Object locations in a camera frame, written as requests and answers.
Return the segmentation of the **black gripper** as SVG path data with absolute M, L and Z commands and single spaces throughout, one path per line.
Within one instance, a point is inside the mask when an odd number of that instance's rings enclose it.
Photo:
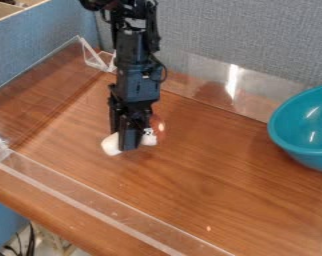
M 134 150 L 141 143 L 144 128 L 149 127 L 152 104 L 160 99 L 164 67 L 158 63 L 117 66 L 116 82 L 109 85 L 110 128 L 118 129 L 118 149 Z

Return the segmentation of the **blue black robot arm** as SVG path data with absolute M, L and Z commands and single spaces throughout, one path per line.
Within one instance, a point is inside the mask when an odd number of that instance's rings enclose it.
M 110 24 L 116 50 L 117 79 L 109 85 L 110 136 L 105 150 L 134 150 L 152 131 L 152 104 L 160 99 L 166 68 L 154 53 L 160 50 L 157 0 L 78 0 L 89 11 L 98 11 Z

